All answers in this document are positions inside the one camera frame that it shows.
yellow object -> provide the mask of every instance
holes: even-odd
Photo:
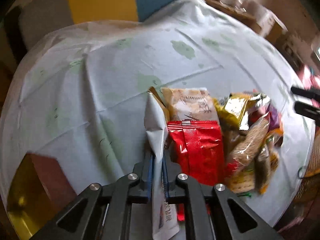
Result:
[[[28,240],[56,214],[30,158],[25,157],[11,183],[7,212],[21,240]]]
[[[99,20],[138,21],[136,0],[68,0],[75,24]]]
[[[256,107],[257,102],[261,99],[262,94],[233,93],[224,106],[221,106],[216,98],[212,100],[221,120],[239,130],[248,130],[248,110]]]

clutter on shelf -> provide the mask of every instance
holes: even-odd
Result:
[[[266,192],[279,164],[277,149],[284,134],[281,114],[267,95],[237,92],[212,98],[206,88],[161,88],[160,97],[154,88],[150,90],[162,120],[154,122],[153,129],[147,128],[151,120],[145,120],[151,147],[156,132],[162,141],[153,150],[162,149],[157,156],[163,157],[165,145],[182,172],[200,183],[224,183],[235,193]],[[156,126],[163,129],[161,136]],[[177,216],[184,220],[183,205],[178,206]]]
[[[253,0],[205,0],[211,7],[230,15],[264,37],[271,44],[287,33],[283,22]]]

red snack bag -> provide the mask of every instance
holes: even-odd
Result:
[[[216,121],[168,122],[170,137],[175,141],[177,163],[182,172],[198,182],[213,186],[223,182],[224,156],[220,126]],[[184,220],[182,205],[178,220]]]

cardboard box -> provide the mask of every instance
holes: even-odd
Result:
[[[253,30],[271,44],[276,44],[276,40],[288,31],[272,11],[260,4],[250,1],[246,10],[256,18]]]
[[[251,26],[253,26],[256,23],[256,18],[248,12],[238,11],[235,8],[228,5],[224,5],[217,0],[205,0],[205,2],[211,7],[225,14],[230,15],[231,17],[238,20],[239,22],[242,22],[244,25],[248,26],[249,28],[251,28]]]

table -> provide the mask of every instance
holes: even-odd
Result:
[[[174,1],[143,24],[89,22],[50,33],[21,61],[4,103],[4,205],[28,150],[57,158],[77,194],[131,172],[143,159],[150,86],[206,87],[213,97],[256,89],[282,113],[284,142],[267,192],[245,201],[273,226],[298,189],[297,171],[308,161],[314,137],[314,122],[293,110],[292,85],[302,87],[268,41],[203,0]],[[138,218],[148,207],[133,210]],[[149,232],[139,221],[131,239]]]

